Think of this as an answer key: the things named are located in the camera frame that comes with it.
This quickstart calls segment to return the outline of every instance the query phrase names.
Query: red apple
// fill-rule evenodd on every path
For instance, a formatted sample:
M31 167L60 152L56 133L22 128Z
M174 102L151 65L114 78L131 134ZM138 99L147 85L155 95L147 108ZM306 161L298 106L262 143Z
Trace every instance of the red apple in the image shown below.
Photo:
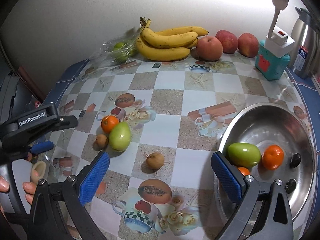
M212 36L205 36L197 43L197 53L205 60L218 60L223 51L221 42Z
M121 109L119 107L115 107L114 109L112 109L110 111L110 114L118 115L118 114L120 114L120 112L121 112Z
M221 42L224 53L233 54L238 49L238 39L233 33L221 30L217 32L216 38Z
M238 39L240 54L246 57L255 57L259 50L259 41L251 33L244 33Z
M134 208L136 210L142 211L145 214L149 214L151 212L151 205L148 202L143 200L139 200L135 205Z

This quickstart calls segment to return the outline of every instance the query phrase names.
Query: banana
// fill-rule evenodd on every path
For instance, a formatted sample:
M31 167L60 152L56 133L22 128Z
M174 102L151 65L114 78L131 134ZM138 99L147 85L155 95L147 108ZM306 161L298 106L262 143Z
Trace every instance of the banana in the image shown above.
M149 28L151 20L148 19L146 26L141 32L142 38L151 46L161 49L183 47L193 42L198 34L187 32L177 35L159 35Z
M183 34L187 32L196 32L198 33L198 36L205 36L208 35L209 32L205 30L202 27L198 26L185 26L185 27L177 27L173 29L167 29L160 32L156 32L156 34L159 35L177 35L177 34Z
M196 38L193 42L190 42L189 44L187 44L185 47L192 48L192 47L197 46L197 43L198 43L198 38Z
M138 51L146 58L156 61L178 60L187 57L190 54L190 49L187 48L172 48L172 49L157 49L152 48L145 41L138 37L136 41Z

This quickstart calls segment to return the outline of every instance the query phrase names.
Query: stainless steel bowl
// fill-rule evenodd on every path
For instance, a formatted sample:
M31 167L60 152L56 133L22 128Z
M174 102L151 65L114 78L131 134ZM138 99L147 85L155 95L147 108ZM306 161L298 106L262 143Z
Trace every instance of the stainless steel bowl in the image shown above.
M261 154L273 144L282 148L284 161L277 170L268 171L259 163L252 168L251 175L263 182L281 179L286 184L291 178L297 181L296 189L288 194L294 220L307 200L314 174L314 150L300 120L285 108L272 103L249 106L232 120L221 139L218 151L226 155L228 146L235 142L254 144ZM297 168L290 168L290 158L295 153L301 154L301 163ZM226 222L235 205L228 199L216 176L215 197L220 216ZM251 228L260 207L261 203L257 203L248 225L251 225Z

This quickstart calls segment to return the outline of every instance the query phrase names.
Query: thermos lid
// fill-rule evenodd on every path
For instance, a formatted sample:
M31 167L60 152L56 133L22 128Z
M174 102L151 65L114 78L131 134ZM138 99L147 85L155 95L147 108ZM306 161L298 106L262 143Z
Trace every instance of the thermos lid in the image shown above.
M317 24L316 22L313 20L312 16L310 15L310 13L305 9L305 8L297 8L294 7L296 9L296 11L299 14L299 19L302 20L303 22L305 22L307 25L309 25L314 31L317 30Z

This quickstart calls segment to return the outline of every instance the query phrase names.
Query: plastic bag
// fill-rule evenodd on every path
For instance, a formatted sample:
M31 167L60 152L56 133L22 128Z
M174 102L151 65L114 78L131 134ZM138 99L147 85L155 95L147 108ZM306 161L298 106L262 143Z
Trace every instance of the plastic bag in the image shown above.
M89 57L89 60L95 64L103 64L104 67L129 62L131 61L129 58L137 53L135 43L139 35L140 33L135 33L129 37L123 36L107 41L99 51Z

